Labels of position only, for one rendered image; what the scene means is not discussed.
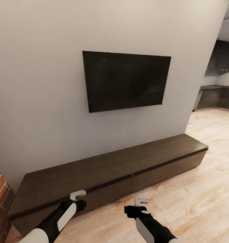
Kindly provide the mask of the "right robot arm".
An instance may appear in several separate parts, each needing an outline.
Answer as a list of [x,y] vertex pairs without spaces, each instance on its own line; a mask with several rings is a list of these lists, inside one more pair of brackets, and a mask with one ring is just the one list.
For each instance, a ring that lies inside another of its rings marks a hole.
[[124,213],[127,214],[128,218],[136,220],[137,230],[147,243],[182,243],[167,227],[155,220],[146,207],[141,207],[141,203],[149,203],[148,198],[135,197],[134,201],[134,206],[124,207]]

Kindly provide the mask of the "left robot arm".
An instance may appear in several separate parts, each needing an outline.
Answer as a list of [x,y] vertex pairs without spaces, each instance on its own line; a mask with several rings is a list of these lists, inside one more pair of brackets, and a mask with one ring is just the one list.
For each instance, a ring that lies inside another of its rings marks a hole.
[[85,190],[70,194],[70,199],[61,202],[59,207],[48,215],[35,229],[19,243],[53,243],[74,214],[84,210],[86,201],[76,198],[86,195]]

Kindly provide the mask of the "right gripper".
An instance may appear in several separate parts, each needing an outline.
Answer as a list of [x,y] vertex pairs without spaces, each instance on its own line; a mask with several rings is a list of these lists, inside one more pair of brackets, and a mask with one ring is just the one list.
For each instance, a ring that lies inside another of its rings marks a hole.
[[136,206],[125,206],[124,213],[127,214],[128,218],[135,219],[135,213],[137,210],[147,210],[146,207],[136,207]]

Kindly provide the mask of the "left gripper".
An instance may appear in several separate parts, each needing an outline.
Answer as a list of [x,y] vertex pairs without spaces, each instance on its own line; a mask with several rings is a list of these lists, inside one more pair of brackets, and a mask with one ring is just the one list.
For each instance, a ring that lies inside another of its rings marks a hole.
[[74,201],[74,202],[76,204],[76,213],[84,210],[84,208],[87,206],[86,201],[84,201],[83,199],[79,200],[79,201]]

